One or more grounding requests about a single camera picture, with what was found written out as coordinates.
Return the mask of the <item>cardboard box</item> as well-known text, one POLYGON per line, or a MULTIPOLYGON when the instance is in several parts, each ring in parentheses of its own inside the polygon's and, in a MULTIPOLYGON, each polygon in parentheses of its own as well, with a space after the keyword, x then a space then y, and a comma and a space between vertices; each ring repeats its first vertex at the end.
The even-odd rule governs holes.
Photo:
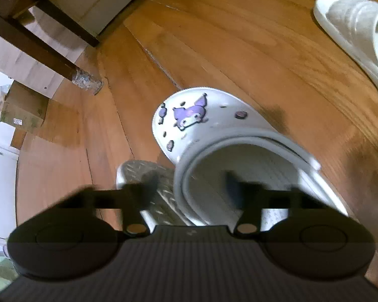
POLYGON ((34 133, 46 118, 49 100, 49 97, 13 81, 5 96, 0 122, 34 133))

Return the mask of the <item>cream slide sandal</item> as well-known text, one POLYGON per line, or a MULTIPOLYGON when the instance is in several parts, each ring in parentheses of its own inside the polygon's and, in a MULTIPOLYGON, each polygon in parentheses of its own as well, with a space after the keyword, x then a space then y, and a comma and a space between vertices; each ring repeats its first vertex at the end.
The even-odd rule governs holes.
POLYGON ((378 3, 372 0, 316 0, 313 15, 378 89, 378 3))
POLYGON ((124 162, 117 169, 117 188, 133 183, 144 185, 145 192, 136 201, 150 231, 157 225, 193 225, 177 205, 173 193, 173 177, 173 169, 143 160, 124 162))

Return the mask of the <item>front wooden furniture leg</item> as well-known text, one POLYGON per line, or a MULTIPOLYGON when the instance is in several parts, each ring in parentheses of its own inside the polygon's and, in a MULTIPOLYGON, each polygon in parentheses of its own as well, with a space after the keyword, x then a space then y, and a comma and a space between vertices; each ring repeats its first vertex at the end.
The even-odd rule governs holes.
POLYGON ((0 37, 71 81, 77 87, 90 91, 93 95, 98 94, 103 87, 102 81, 69 61, 16 20, 7 20, 0 16, 0 37))

